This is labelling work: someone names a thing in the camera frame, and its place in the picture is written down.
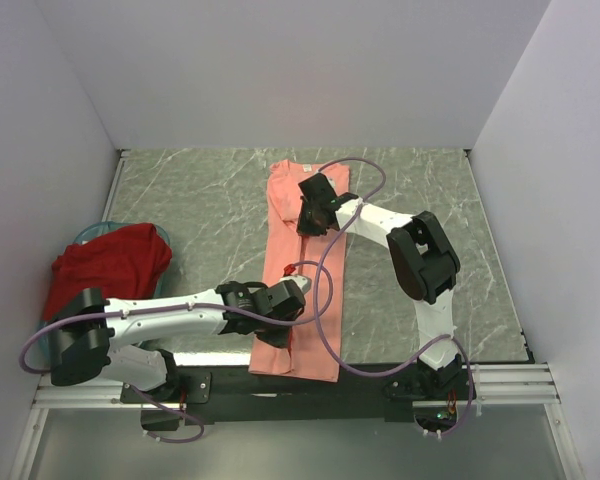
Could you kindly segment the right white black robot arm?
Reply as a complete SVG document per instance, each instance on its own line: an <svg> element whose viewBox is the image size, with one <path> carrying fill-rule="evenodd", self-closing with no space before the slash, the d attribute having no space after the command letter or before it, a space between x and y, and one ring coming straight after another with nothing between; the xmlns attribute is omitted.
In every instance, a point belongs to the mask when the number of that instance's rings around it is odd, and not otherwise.
<svg viewBox="0 0 600 480"><path fill-rule="evenodd" d="M461 370L460 351L452 341L453 289L461 265L437 217L429 211L393 212L350 192L339 195L322 173L300 182L299 189L299 234L343 231L388 249L397 282L414 302L425 349L416 363L420 390L432 399L444 397Z"/></svg>

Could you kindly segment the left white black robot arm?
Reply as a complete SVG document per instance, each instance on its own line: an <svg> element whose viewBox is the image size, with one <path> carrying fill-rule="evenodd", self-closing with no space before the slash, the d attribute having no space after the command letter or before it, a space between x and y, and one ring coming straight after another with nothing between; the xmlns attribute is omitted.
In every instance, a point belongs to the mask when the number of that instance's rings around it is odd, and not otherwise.
<svg viewBox="0 0 600 480"><path fill-rule="evenodd" d="M169 401L180 388L173 356L145 350L141 343L237 334L285 348L310 288L310 279L296 274L272 286L231 281L197 294L149 300L106 298L87 288L51 318L57 327L48 335L51 382L74 386L103 377Z"/></svg>

